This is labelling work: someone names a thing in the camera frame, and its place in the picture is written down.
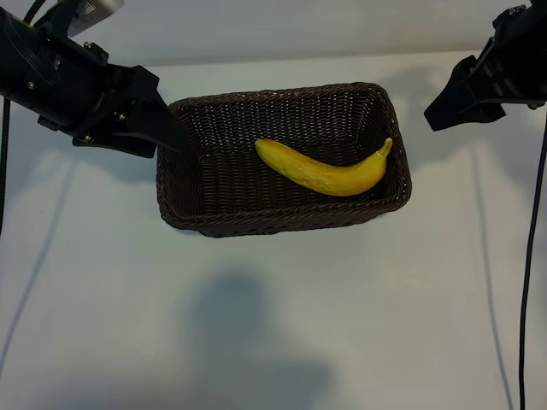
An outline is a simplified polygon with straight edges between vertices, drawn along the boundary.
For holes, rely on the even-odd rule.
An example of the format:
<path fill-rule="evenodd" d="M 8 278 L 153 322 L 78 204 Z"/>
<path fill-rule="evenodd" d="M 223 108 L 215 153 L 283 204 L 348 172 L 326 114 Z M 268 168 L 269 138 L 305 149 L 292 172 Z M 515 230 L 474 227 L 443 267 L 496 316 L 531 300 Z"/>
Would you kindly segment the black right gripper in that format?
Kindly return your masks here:
<path fill-rule="evenodd" d="M 475 56 L 459 61 L 447 85 L 425 110 L 435 132 L 468 123 L 492 123 L 506 115 L 500 103 L 475 104 L 468 85 L 475 65 L 506 103 L 524 103 L 530 108 L 546 104 L 546 2 L 506 9 L 492 26 L 495 32 L 478 62 Z"/>

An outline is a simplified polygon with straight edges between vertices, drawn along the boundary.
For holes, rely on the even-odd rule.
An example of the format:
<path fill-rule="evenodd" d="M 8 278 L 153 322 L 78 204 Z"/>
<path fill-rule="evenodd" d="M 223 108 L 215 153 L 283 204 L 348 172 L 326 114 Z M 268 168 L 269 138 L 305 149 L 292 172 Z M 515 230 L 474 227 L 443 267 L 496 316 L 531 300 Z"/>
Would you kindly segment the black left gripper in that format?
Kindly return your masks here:
<path fill-rule="evenodd" d="M 153 158 L 158 146 L 183 152 L 190 133 L 160 96 L 159 78 L 141 66 L 109 63 L 100 46 L 40 29 L 38 55 L 52 70 L 39 123 L 73 137 L 73 146 Z"/>

